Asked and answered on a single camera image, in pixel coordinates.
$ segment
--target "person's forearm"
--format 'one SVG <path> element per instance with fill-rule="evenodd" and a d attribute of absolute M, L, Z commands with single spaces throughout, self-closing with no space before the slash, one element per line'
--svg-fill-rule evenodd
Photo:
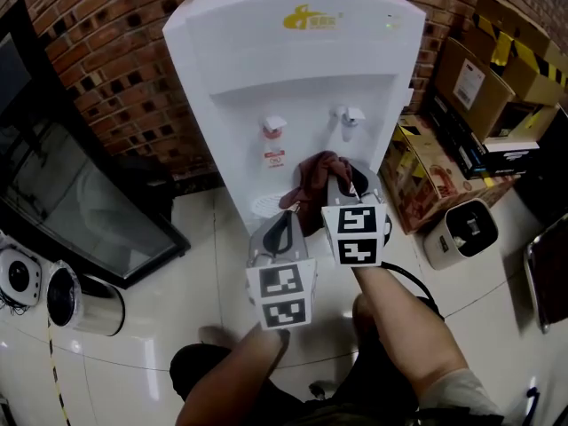
<path fill-rule="evenodd" d="M 418 397 L 443 375 L 468 367 L 444 321 L 392 274 L 379 267 L 353 271 L 385 350 Z"/>
<path fill-rule="evenodd" d="M 241 424 L 282 349 L 275 331 L 259 326 L 192 388 L 176 426 Z"/>

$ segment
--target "brown cloth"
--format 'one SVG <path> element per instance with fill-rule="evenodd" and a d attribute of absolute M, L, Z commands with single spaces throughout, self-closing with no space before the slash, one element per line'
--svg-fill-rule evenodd
<path fill-rule="evenodd" d="M 321 207 L 327 205 L 327 180 L 329 174 L 337 176 L 339 187 L 348 193 L 351 187 L 351 165 L 334 152 L 320 152 L 298 164 L 302 175 L 300 186 L 280 199 L 280 208 L 287 209 L 300 202 L 297 211 L 304 237 L 309 237 L 323 227 Z"/>

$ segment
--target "cardboard box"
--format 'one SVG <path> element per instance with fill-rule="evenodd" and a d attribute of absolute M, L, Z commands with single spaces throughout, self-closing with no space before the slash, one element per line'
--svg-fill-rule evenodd
<path fill-rule="evenodd" d="M 427 108 L 438 139 L 467 179 L 525 173 L 538 155 L 536 142 L 516 142 L 508 138 L 479 142 L 467 123 L 439 95 L 427 103 Z"/>
<path fill-rule="evenodd" d="M 536 142 L 554 118 L 548 118 L 552 108 L 542 113 L 542 105 L 519 100 L 488 65 L 452 38 L 446 42 L 434 85 L 482 143 L 501 137 Z"/>
<path fill-rule="evenodd" d="M 405 233 L 416 232 L 475 197 L 491 207 L 518 178 L 467 180 L 436 140 L 432 123 L 418 115 L 399 119 L 380 171 Z"/>
<path fill-rule="evenodd" d="M 523 101 L 555 105 L 564 93 L 568 57 L 546 31 L 504 0 L 477 0 L 464 45 Z"/>
<path fill-rule="evenodd" d="M 568 57 L 546 30 L 505 0 L 477 0 L 475 13 L 568 74 Z"/>
<path fill-rule="evenodd" d="M 562 97 L 564 86 L 556 82 L 556 78 L 552 80 L 547 75 L 541 74 L 520 57 L 509 55 L 506 65 L 501 67 L 492 63 L 497 40 L 481 29 L 473 27 L 465 35 L 463 44 L 486 65 L 491 65 L 523 101 L 553 106 Z"/>

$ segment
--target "hand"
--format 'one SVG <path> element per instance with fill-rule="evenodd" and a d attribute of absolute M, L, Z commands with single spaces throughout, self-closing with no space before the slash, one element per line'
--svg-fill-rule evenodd
<path fill-rule="evenodd" d="M 290 342 L 290 332 L 286 329 L 263 330 L 260 324 L 253 327 L 243 340 L 248 351 L 259 361 L 269 361 L 271 371 L 286 353 Z"/>

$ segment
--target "label sticker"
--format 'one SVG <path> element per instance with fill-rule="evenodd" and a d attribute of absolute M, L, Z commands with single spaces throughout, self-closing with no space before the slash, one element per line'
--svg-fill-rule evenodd
<path fill-rule="evenodd" d="M 469 60 L 465 59 L 461 66 L 460 75 L 455 83 L 454 95 L 468 109 L 475 101 L 485 75 Z"/>
<path fill-rule="evenodd" d="M 471 166 L 473 166 L 473 164 L 471 163 L 469 157 L 466 155 L 463 147 L 461 146 L 460 148 L 458 148 L 458 151 L 460 152 L 462 159 L 465 161 L 465 165 L 468 166 L 468 169 L 471 169 Z"/>
<path fill-rule="evenodd" d="M 440 246 L 442 247 L 442 252 L 447 252 L 449 250 L 449 247 L 447 246 L 446 239 L 444 238 L 444 236 L 440 237 Z"/>
<path fill-rule="evenodd" d="M 278 153 L 275 152 L 267 152 L 264 154 L 264 158 L 268 162 L 269 169 L 275 167 L 282 167 L 284 165 L 284 155 L 286 152 L 284 150 L 280 150 Z"/>

